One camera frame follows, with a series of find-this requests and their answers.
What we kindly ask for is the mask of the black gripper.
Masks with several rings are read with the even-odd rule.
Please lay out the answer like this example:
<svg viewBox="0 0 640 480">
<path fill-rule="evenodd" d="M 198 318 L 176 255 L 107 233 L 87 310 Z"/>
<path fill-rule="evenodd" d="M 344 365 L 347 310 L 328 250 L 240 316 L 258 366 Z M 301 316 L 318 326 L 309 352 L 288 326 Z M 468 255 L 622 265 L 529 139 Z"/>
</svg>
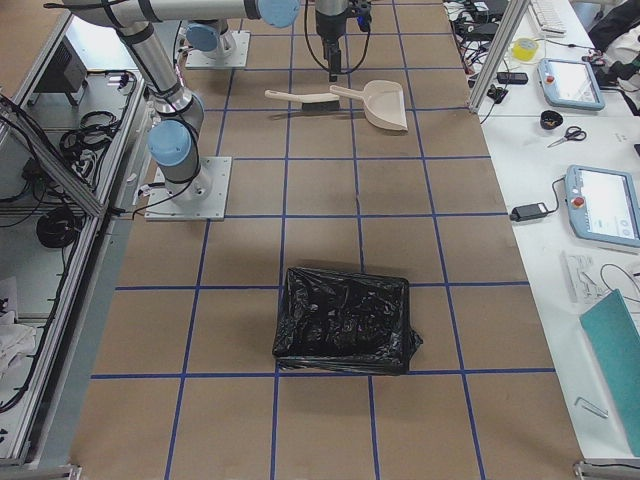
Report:
<svg viewBox="0 0 640 480">
<path fill-rule="evenodd" d="M 323 57 L 330 70 L 328 81 L 335 83 L 338 80 L 338 73 L 333 70 L 341 69 L 342 53 L 338 39 L 322 38 Z"/>
</svg>

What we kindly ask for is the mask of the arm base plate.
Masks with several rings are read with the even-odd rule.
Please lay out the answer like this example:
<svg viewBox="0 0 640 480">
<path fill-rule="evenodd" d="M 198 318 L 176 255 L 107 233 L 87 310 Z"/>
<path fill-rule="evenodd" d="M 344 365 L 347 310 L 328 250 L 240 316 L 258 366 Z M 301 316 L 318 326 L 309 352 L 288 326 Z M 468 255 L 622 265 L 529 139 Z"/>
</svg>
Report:
<svg viewBox="0 0 640 480">
<path fill-rule="evenodd" d="M 185 66 L 190 70 L 244 69 L 247 65 L 250 32 L 228 30 L 219 40 L 215 50 L 201 51 L 192 48 Z"/>
<path fill-rule="evenodd" d="M 200 172 L 189 188 L 171 199 L 181 188 L 169 183 L 154 188 L 152 206 L 144 211 L 148 221 L 223 221 L 225 218 L 232 169 L 231 157 L 201 157 Z"/>
</svg>

